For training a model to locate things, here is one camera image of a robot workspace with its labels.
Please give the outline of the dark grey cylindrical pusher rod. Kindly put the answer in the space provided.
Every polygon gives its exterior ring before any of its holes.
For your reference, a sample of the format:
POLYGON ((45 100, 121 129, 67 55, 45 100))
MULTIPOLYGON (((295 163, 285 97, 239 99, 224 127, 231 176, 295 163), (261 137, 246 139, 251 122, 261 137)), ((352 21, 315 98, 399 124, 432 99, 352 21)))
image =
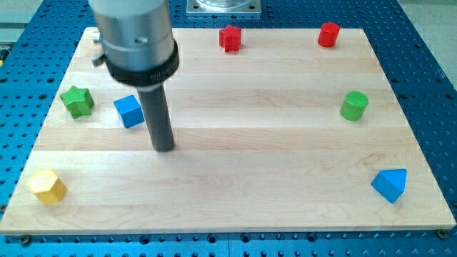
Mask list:
POLYGON ((164 86, 147 86, 137 92, 153 148, 158 152, 171 151, 175 143, 164 86))

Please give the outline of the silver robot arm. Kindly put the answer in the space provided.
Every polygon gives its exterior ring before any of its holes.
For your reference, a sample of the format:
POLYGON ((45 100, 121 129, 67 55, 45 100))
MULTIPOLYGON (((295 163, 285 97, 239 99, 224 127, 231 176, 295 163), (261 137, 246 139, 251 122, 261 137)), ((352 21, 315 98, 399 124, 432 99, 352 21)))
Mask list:
POLYGON ((167 0, 90 0, 99 30, 101 53, 94 66, 106 64, 113 79, 139 95, 153 148, 174 148, 164 82, 179 67, 167 0))

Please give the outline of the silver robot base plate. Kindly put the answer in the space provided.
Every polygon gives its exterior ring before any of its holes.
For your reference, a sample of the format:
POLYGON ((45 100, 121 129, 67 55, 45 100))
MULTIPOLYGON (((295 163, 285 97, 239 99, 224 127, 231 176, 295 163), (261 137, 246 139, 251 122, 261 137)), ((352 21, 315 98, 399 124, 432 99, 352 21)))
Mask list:
POLYGON ((260 14, 261 0, 187 0, 187 14, 260 14))

